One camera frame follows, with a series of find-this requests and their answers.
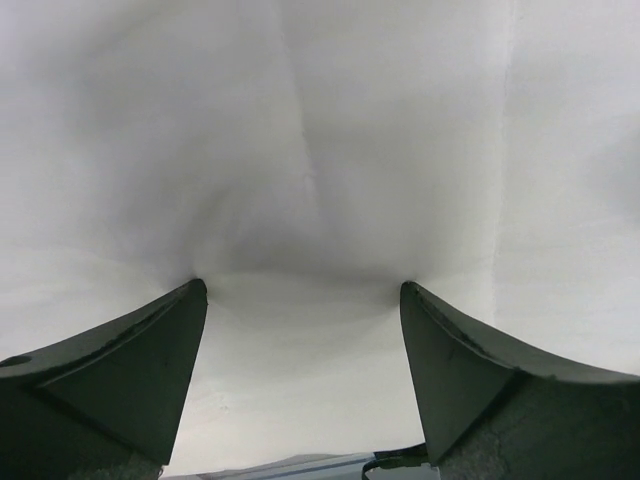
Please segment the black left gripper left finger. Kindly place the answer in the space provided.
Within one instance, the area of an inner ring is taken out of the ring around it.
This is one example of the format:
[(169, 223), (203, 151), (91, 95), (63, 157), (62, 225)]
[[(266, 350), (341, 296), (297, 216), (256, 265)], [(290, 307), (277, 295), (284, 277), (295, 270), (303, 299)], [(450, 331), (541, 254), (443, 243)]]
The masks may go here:
[(194, 279), (2, 360), (2, 478), (158, 478), (172, 456), (206, 313), (206, 285)]

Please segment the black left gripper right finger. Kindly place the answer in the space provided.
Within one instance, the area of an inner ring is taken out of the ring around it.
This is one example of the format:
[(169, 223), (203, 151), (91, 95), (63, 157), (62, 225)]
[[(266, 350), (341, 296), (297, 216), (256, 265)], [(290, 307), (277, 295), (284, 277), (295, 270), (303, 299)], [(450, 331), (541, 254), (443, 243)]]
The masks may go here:
[(639, 379), (529, 345), (414, 282), (400, 318), (430, 463), (444, 479), (635, 479)]

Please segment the white pillow with yellow edge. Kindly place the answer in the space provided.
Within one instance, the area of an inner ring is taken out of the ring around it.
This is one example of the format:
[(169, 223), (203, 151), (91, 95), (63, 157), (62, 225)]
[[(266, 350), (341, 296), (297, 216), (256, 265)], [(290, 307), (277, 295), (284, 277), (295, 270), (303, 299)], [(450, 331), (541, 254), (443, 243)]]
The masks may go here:
[(635, 1), (5, 1), (1, 354), (193, 277), (168, 470), (420, 441), (413, 280), (639, 370)]

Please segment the blue-grey fabric pillowcase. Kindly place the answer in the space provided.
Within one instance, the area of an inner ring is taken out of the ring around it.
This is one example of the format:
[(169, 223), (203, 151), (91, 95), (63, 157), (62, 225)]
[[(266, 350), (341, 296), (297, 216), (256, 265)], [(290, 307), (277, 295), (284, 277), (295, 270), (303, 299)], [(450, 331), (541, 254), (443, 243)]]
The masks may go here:
[[(224, 476), (224, 479), (361, 479), (362, 468), (373, 456), (354, 454), (290, 465), (271, 465)], [(366, 473), (368, 479), (439, 479), (437, 469), (427, 465), (396, 469), (375, 468)]]

